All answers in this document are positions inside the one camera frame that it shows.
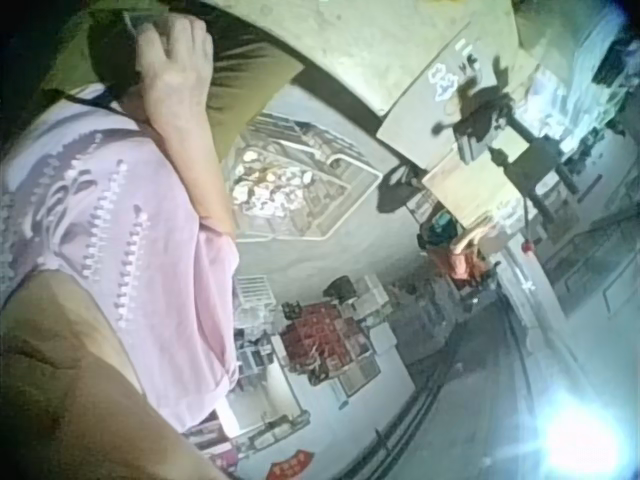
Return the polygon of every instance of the pink knit sweater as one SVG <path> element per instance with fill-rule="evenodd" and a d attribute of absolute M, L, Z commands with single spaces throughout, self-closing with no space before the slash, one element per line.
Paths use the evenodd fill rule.
<path fill-rule="evenodd" d="M 0 172 L 0 306 L 32 271 L 73 275 L 122 339 L 149 402 L 179 431 L 201 421 L 237 379 L 238 253 L 199 222 L 167 158 L 131 120 L 63 101 Z"/>

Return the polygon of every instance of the floor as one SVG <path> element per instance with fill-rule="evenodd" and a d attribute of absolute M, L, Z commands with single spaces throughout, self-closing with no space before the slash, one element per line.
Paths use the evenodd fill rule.
<path fill-rule="evenodd" d="M 389 478 L 538 478 L 530 476 L 539 464 L 522 369 L 502 313 L 483 313 L 469 324 L 454 378 Z M 553 352 L 526 357 L 538 412 L 559 392 L 606 412 L 621 439 L 621 478 L 631 478 L 637 464 L 639 315 L 640 297 L 608 316 L 594 295 L 569 317 L 561 336 L 575 359 L 574 378 Z"/>
<path fill-rule="evenodd" d="M 385 173 L 397 160 L 369 135 L 299 87 L 285 88 L 266 108 L 308 120 L 355 142 L 370 164 Z M 417 224 L 406 209 L 379 214 L 372 192 L 327 240 L 241 243 L 239 275 L 267 275 L 279 302 L 317 301 L 340 275 L 353 278 L 375 272 L 385 282 L 421 261 Z"/>

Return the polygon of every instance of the bright light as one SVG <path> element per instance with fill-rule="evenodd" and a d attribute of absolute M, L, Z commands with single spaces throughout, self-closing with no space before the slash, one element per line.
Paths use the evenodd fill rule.
<path fill-rule="evenodd" d="M 549 466 L 562 474 L 611 475 L 620 466 L 620 445 L 610 423 L 581 406 L 553 416 L 545 446 Z"/>

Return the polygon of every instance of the signboard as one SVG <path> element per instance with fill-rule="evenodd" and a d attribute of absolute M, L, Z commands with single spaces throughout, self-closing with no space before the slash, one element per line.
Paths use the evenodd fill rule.
<path fill-rule="evenodd" d="M 291 480 L 300 478 L 313 460 L 313 453 L 298 450 L 292 457 L 283 462 L 272 463 L 266 480 Z"/>

